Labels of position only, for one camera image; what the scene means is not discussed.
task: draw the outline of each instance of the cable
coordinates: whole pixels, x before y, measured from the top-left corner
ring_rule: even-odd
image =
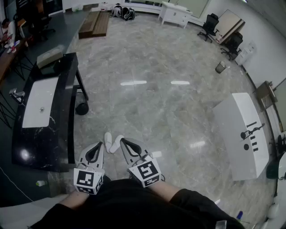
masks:
[[[32,199],[30,199],[20,188],[17,187],[17,185],[16,185],[13,181],[10,180],[9,176],[3,171],[3,169],[2,169],[1,167],[0,167],[0,169],[2,170],[2,172],[4,173],[4,175],[8,178],[8,180],[9,180],[13,185],[15,185],[15,187],[16,187],[21,193],[23,193],[25,197],[27,197],[29,200],[31,200],[31,201],[33,202]]]
[[[163,174],[161,174],[161,176],[162,176],[162,177],[164,177],[164,180],[163,180],[163,179],[161,179],[161,181],[164,181],[164,182],[165,182],[165,181],[166,181],[165,176],[164,176]]]

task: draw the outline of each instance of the white cable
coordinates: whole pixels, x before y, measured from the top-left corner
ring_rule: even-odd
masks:
[[[4,175],[8,178],[8,180],[9,180],[13,185],[15,185],[15,187],[16,187],[21,193],[23,193],[25,197],[27,197],[29,200],[31,200],[31,201],[33,202],[32,199],[30,199],[20,188],[17,187],[17,185],[16,185],[13,181],[10,180],[9,176],[3,171],[3,169],[2,169],[1,167],[0,167],[0,169],[2,170],[2,172],[4,173]]]

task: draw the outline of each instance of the wooden plank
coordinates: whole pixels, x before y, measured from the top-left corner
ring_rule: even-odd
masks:
[[[94,26],[92,37],[105,37],[109,21],[109,12],[100,12]]]
[[[89,38],[93,33],[93,28],[99,16],[99,11],[90,12],[79,30],[79,39]]]

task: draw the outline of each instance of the white counter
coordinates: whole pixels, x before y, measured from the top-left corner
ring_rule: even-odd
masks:
[[[247,93],[234,93],[213,109],[229,156],[233,180],[258,178],[268,163],[269,153],[263,129],[243,140],[242,132],[260,127],[258,113]]]

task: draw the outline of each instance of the white cabinet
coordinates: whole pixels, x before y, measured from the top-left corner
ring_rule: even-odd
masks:
[[[162,24],[165,21],[183,25],[184,28],[187,26],[191,12],[183,6],[174,5],[172,3],[163,2],[162,9],[160,11],[158,20],[162,18]]]

